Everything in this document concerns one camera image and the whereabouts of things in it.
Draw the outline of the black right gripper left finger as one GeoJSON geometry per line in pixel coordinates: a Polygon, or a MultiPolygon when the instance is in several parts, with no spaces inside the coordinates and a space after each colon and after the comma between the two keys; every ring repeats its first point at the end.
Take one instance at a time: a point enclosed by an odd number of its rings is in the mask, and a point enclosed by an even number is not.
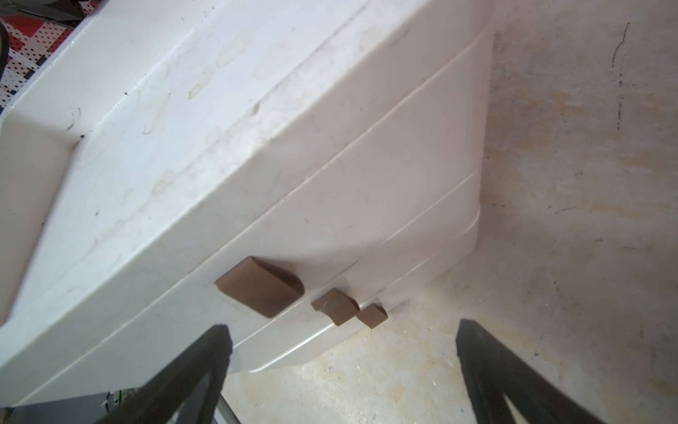
{"type": "Polygon", "coordinates": [[[230,365],[226,325],[214,325],[100,423],[211,423],[230,365]]]}

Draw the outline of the white top drawer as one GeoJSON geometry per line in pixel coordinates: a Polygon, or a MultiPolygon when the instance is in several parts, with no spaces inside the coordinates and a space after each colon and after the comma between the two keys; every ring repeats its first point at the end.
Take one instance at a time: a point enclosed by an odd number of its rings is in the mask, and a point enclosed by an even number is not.
{"type": "Polygon", "coordinates": [[[392,309],[473,251],[492,32],[286,195],[242,235],[141,311],[121,320],[97,307],[88,317],[107,334],[60,367],[58,349],[85,338],[81,326],[1,375],[3,406],[29,406],[141,386],[206,330],[225,324],[231,371],[298,365],[359,330],[335,326],[311,303],[332,288],[392,309]],[[266,318],[223,294],[217,279],[252,256],[294,273],[304,296],[266,318]]]}

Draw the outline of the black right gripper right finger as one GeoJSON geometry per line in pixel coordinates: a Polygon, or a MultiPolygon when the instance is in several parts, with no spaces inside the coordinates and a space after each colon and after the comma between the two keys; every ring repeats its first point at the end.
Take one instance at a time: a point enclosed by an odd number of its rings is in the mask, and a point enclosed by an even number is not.
{"type": "Polygon", "coordinates": [[[478,423],[514,423],[509,404],[529,423],[600,423],[479,323],[462,319],[457,357],[478,423]]]}

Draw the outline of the white plastic drawer cabinet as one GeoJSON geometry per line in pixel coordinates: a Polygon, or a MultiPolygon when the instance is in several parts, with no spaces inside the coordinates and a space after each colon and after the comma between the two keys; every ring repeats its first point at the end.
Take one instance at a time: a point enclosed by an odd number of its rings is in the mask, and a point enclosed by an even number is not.
{"type": "Polygon", "coordinates": [[[1,115],[1,375],[106,336],[484,30],[492,1],[108,1],[1,115]]]}

